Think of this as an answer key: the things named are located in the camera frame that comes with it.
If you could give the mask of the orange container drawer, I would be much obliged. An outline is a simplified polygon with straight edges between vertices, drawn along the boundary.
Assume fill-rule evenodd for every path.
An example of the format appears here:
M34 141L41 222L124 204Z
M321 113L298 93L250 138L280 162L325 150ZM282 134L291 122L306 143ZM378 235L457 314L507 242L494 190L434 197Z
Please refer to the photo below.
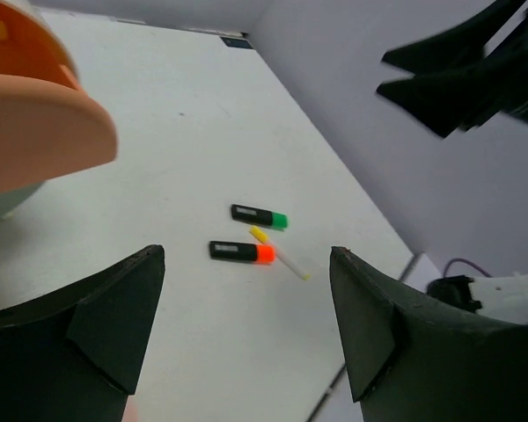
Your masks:
M27 1L0 1L0 194L112 162L117 133Z

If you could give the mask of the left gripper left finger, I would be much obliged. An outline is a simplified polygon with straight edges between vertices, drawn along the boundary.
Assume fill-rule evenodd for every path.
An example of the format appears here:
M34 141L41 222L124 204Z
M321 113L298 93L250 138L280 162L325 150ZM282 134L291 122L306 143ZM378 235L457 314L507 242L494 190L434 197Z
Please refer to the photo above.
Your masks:
M0 310L0 421L120 421L135 394L165 276L149 245Z

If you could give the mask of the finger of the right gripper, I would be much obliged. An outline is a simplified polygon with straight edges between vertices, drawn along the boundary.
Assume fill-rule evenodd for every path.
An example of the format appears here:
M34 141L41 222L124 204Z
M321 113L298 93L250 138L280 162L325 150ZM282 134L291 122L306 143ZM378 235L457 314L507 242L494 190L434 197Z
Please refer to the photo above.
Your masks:
M494 1L459 25L385 52L382 62L414 75L426 75L480 61L486 44L523 4L524 0Z
M504 107L517 74L517 59L481 61L382 83L377 94L399 106L435 135L478 127Z

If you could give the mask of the white acrylic marker yellow cap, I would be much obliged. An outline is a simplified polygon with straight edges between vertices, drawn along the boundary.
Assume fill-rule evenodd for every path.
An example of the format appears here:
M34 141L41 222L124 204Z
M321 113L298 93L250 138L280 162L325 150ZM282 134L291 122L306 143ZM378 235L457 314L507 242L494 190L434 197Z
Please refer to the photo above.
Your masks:
M272 242L269 236L256 226L252 226L249 229L250 234L255 237L261 244L271 246L277 258L285 264L298 278L301 280L309 280L311 275L301 268L295 261L290 259L290 257L276 244Z

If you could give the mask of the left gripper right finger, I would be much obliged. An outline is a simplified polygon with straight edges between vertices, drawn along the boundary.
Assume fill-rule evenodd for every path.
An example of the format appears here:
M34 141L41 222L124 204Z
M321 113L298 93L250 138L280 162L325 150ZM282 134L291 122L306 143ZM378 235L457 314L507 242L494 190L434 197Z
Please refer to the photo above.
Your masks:
M453 307L335 247L330 283L367 421L528 421L528 320Z

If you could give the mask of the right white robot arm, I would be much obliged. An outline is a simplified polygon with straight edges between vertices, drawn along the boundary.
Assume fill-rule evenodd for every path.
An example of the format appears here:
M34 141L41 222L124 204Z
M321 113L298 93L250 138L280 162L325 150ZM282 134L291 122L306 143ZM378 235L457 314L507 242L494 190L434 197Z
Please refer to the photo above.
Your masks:
M522 7L494 1L442 33L384 53L382 61L411 77L381 83L377 94L445 138L480 127L498 113L528 125L528 9L491 52L487 43ZM455 308L512 324L528 324L528 274L450 276L427 295Z

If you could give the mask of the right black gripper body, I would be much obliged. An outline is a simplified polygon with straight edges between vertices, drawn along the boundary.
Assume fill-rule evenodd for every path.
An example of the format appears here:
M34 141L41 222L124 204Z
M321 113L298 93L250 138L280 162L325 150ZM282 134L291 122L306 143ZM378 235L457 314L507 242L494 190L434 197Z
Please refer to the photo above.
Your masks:
M480 127L498 113L528 125L528 9L522 22L466 76L474 104L460 130Z

